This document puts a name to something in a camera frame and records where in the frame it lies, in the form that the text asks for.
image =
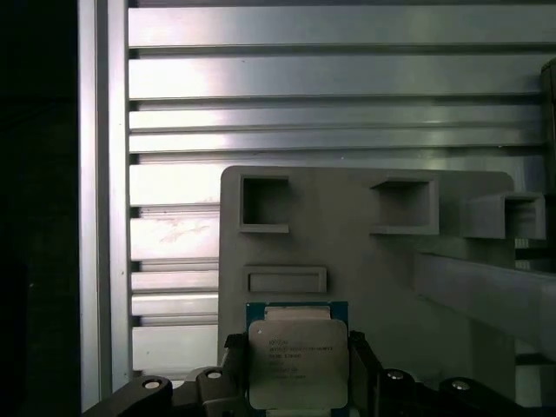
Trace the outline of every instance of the vertical metal post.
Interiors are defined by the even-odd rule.
[[[79,0],[81,398],[112,393],[109,282],[108,0]]]
[[[109,175],[112,389],[132,375],[129,271],[128,2],[109,0]]]
[[[546,180],[549,191],[556,190],[556,59],[546,63],[540,74],[546,135]]]

